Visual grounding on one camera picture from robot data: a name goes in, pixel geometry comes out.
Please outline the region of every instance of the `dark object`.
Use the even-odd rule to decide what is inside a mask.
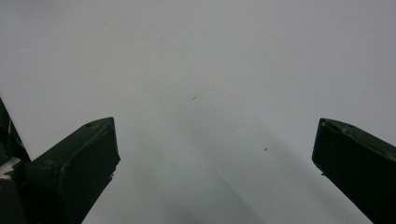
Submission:
[[[79,128],[25,166],[37,189],[42,223],[81,223],[120,161],[113,118]]]
[[[120,161],[114,119],[82,126],[30,162],[1,103],[0,170],[19,162],[0,175],[0,223],[81,223]]]
[[[396,223],[396,147],[352,125],[321,119],[312,160],[374,223]]]
[[[0,179],[1,223],[26,223],[17,188],[13,181]]]

